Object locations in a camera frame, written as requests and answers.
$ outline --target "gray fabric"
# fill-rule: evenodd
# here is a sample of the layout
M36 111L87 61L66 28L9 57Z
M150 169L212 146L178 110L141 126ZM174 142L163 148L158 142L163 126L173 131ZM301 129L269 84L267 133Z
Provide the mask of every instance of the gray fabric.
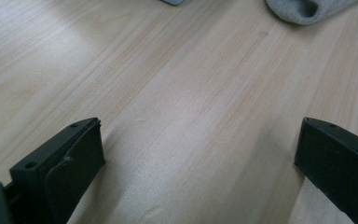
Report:
M297 24L321 21L358 0L266 0L281 19Z

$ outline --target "wood grain surface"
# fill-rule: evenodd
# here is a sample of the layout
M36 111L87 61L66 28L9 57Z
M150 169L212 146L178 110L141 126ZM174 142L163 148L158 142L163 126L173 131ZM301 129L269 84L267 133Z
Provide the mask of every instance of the wood grain surface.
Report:
M358 134L358 4L0 1L0 181L66 125L106 166L69 223L351 223L292 164L303 117Z

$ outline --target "gray cloth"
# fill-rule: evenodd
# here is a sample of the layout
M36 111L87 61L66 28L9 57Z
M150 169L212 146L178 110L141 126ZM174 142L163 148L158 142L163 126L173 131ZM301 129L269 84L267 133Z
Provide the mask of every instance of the gray cloth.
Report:
M284 21L313 24L358 0L266 0L268 6Z

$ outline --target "teal object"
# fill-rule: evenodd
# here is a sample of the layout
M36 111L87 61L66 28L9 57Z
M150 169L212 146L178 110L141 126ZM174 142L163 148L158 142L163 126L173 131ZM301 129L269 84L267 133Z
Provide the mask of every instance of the teal object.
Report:
M167 2L171 5L177 6L183 2L183 0L163 0L164 2Z

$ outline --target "table surface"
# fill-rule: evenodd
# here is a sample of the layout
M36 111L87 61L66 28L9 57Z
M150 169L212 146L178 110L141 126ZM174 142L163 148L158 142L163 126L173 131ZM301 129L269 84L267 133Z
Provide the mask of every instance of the table surface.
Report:
M91 117L107 164L69 223L351 223L293 161L304 117L358 135L358 4L0 1L0 181Z

